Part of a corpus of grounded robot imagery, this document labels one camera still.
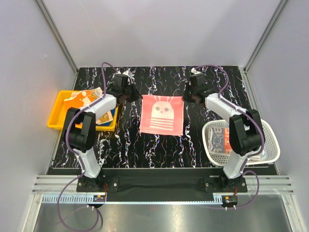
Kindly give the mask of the white plastic basket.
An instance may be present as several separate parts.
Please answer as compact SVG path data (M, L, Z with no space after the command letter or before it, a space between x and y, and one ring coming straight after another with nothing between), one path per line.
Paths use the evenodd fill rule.
M254 160L254 158L251 157L246 164L247 166L273 163L280 157L280 147L272 128L263 119L261 122L265 135L264 153L260 156L260 160ZM225 120L215 120L207 122L202 129L202 141L209 161L215 166L223 167L227 163L229 156L210 153L210 147L208 146L208 139L210 137L208 131L210 128L214 127L228 128L229 125Z

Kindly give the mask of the right controller board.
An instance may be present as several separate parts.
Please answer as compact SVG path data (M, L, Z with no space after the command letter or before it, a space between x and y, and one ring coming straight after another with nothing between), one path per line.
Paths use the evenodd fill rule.
M223 197L223 203L226 204L237 204L238 202L238 197L233 195L233 196L224 196Z

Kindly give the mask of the aluminium frame post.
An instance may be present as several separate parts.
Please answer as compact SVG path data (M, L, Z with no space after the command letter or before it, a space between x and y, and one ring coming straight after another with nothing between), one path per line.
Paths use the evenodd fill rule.
M263 48L264 43L266 42L267 38L269 37L270 33L272 32L275 24L277 23L280 15L282 14L284 8L289 3L289 0L280 0L279 4L277 5L274 13L272 14L266 28L264 29L262 36L260 37L253 53L251 54L249 60L247 61L246 65L244 66L244 71L247 73L251 66L253 65L254 61L256 60L258 54L260 53L261 49Z
M43 0L34 0L34 2L38 6L44 20L46 21L54 39L56 40L60 50L62 51L65 59L67 60L68 64L70 65L71 69L73 70L74 73L77 73L79 68L77 67L77 65L74 62L67 46L65 45L57 27L56 27L56 24L55 24L54 20L52 19L52 16L51 16L49 10L47 9L47 6L45 5L44 1Z

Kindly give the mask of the orange patterned towel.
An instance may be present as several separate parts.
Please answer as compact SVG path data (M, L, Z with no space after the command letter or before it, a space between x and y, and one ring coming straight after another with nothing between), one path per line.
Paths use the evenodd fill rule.
M64 108L68 110L69 108L83 108L94 100L98 99L103 94L103 91L100 87L90 90L82 90L79 92L72 92L70 98L64 100ZM96 124L101 126L105 123L113 121L113 116L111 111L108 111L102 115L97 121Z

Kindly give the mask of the pink white towel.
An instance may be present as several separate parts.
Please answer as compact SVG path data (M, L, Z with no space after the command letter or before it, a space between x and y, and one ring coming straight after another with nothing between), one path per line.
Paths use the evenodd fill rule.
M140 132L183 136L184 102L181 96L143 95Z

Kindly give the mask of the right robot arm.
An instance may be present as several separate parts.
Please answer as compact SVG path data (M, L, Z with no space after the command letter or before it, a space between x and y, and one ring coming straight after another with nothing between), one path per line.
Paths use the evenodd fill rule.
M265 136L258 111L241 108L207 87L202 73L189 76L183 100L203 105L228 122L232 152L217 185L223 191L231 191L240 182L249 158L264 150Z

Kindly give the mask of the multicolour rabbit letter towel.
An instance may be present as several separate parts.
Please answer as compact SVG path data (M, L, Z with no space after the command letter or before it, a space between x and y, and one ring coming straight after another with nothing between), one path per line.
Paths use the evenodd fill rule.
M208 150L215 155L230 155L232 148L229 142L229 128L211 127L208 129Z

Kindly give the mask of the right aluminium frame post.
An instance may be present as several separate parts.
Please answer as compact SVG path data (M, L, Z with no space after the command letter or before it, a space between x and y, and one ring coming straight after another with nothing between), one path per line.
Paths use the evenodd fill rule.
M282 14L284 8L289 3L289 0L280 0L279 4L277 5L274 13L272 14L266 28L264 29L262 36L260 37L253 53L251 54L249 60L247 61L246 65L244 66L244 71L247 73L251 66L253 65L254 61L256 60L258 54L260 53L261 49L263 48L264 43L266 42L267 38L269 37L270 33L272 32L275 24L277 23L280 15Z

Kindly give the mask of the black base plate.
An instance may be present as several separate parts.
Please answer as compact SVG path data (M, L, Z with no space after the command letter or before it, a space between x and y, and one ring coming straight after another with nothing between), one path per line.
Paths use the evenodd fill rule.
M248 191L245 178L224 181L221 168L102 169L95 181L79 178L76 190L106 193L109 203L203 203Z

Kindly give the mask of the left aluminium frame post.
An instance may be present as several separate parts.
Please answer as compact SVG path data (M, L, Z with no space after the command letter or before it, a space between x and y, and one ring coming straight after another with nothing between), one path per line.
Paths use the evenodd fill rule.
M68 64L70 65L71 69L73 70L74 73L77 73L79 68L77 67L77 65L74 62L67 46L65 45L57 27L56 27L56 24L55 24L54 20L52 19L52 16L51 16L49 10L47 9L47 6L45 5L44 1L43 0L34 0L34 2L38 6L44 20L46 21L54 39L56 40L60 50L62 51L65 59L67 60Z

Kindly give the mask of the yellow plastic bin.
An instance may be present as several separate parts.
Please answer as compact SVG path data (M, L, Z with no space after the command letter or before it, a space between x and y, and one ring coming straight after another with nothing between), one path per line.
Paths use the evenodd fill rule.
M73 90L61 90L59 91L53 109L50 113L47 126L50 128L54 128L56 130L61 130L64 125L65 117L67 110L64 108L64 100L70 98L72 92L79 92ZM101 126L96 124L97 131L114 131L117 121L118 109L114 108L111 110L113 121L109 123L105 123Z

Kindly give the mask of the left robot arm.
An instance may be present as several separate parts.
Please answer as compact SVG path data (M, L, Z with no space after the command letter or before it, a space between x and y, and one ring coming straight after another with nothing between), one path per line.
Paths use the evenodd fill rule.
M132 80L131 71L125 71L117 73L114 83L96 100L86 106L67 110L61 137L67 148L75 154L81 166L78 178L87 188L100 191L104 187L103 173L93 149L96 121L124 102L134 102L141 98Z

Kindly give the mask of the controller board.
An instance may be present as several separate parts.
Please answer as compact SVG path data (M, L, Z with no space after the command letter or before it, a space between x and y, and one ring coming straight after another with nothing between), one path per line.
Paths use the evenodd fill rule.
M223 203L226 204L237 204L238 202L238 197L233 195L233 196L224 196L223 197Z
M96 203L104 203L106 202L106 195L94 195L93 202Z

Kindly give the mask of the left controller board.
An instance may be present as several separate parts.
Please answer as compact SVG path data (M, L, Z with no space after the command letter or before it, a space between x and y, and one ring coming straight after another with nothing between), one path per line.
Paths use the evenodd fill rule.
M106 202L106 195L94 195L93 202L96 203L104 203Z

